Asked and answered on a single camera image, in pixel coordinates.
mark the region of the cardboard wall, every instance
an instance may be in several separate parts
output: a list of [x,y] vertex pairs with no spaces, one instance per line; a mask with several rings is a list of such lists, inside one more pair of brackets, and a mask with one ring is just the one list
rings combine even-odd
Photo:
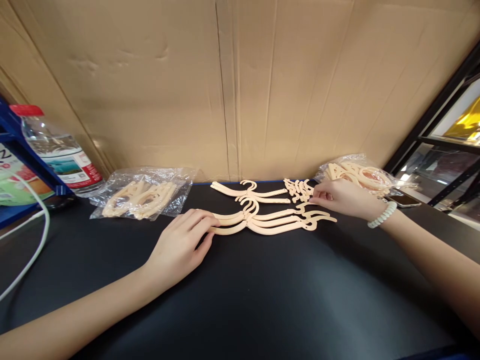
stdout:
[[113,169],[230,179],[214,0],[11,4]]
[[0,0],[0,94],[11,104],[36,104],[50,121],[72,134],[102,175],[107,166],[52,76],[8,0]]
[[356,152],[383,166],[480,32],[472,0],[231,0],[224,12],[244,179],[311,177]]
[[10,4],[110,170],[197,181],[384,165],[480,33],[477,0]]

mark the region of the phone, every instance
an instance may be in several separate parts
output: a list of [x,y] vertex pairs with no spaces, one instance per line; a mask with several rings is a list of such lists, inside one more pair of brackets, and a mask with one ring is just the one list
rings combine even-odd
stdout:
[[388,200],[394,201],[398,204],[399,208],[414,208],[420,206],[422,203],[417,199],[408,196],[406,194],[403,195],[388,195],[385,196]]

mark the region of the red bottle cap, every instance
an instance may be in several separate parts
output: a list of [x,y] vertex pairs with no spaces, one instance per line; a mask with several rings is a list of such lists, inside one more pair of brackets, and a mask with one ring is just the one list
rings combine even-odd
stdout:
[[10,105],[12,110],[18,116],[44,116],[41,108],[35,105]]

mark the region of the forearm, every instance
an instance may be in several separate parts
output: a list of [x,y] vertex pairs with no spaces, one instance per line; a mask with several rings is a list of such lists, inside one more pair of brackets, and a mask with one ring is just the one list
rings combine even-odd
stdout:
[[0,359],[69,359],[163,292],[143,269],[0,336]]
[[400,211],[381,228],[440,292],[480,339],[480,265],[414,223]]

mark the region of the white cable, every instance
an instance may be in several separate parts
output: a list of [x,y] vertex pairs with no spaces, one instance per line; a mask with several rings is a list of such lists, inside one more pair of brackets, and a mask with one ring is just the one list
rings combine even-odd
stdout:
[[2,168],[1,171],[5,171],[7,173],[10,173],[14,178],[17,178],[28,190],[30,190],[32,196],[35,198],[36,202],[38,203],[38,205],[40,205],[42,211],[39,212],[39,213],[36,213],[34,214],[31,218],[29,218],[26,222],[20,224],[19,226],[17,226],[15,229],[7,232],[5,235],[3,235],[2,237],[0,237],[0,240],[2,238],[4,238],[5,236],[13,233],[14,231],[20,229],[23,225],[25,225],[26,223],[28,223],[29,221],[31,221],[32,219],[35,219],[35,218],[38,218],[41,214],[43,213],[43,215],[45,216],[45,226],[43,227],[43,234],[41,235],[41,240],[40,240],[40,244],[38,244],[38,247],[35,251],[35,253],[33,254],[33,256],[31,257],[30,261],[28,262],[28,264],[25,265],[25,267],[23,268],[23,270],[20,272],[20,274],[18,274],[18,276],[15,278],[15,280],[10,284],[10,286],[0,295],[0,302],[10,293],[10,291],[12,291],[12,289],[17,286],[17,284],[20,282],[20,280],[22,280],[22,278],[24,277],[24,275],[27,273],[27,271],[30,269],[30,267],[32,266],[32,264],[35,262],[35,260],[38,258],[40,252],[42,251],[42,249],[44,248],[44,245],[45,245],[45,242],[47,241],[47,235],[49,233],[49,227],[50,227],[50,214],[49,214],[49,211],[47,209],[47,207],[45,206],[44,202],[42,201],[42,199],[40,199],[40,197],[37,195],[37,193],[35,192],[35,190],[32,189],[32,187],[29,185],[28,182],[26,182],[25,180],[23,180],[20,176],[17,176],[16,174],[14,174],[13,172],[11,172],[10,170],[7,170],[7,169],[4,169]]
[[43,216],[44,213],[45,213],[45,212],[42,210],[42,211],[39,211],[39,212],[33,214],[33,215],[30,216],[27,220],[25,220],[24,222],[22,222],[20,225],[18,225],[17,227],[13,228],[13,229],[10,230],[9,232],[7,232],[7,233],[3,234],[2,236],[0,236],[0,240],[2,240],[3,238],[6,238],[8,235],[16,232],[18,229],[20,229],[22,226],[28,224],[28,223],[31,222],[32,220],[35,220],[35,219]]

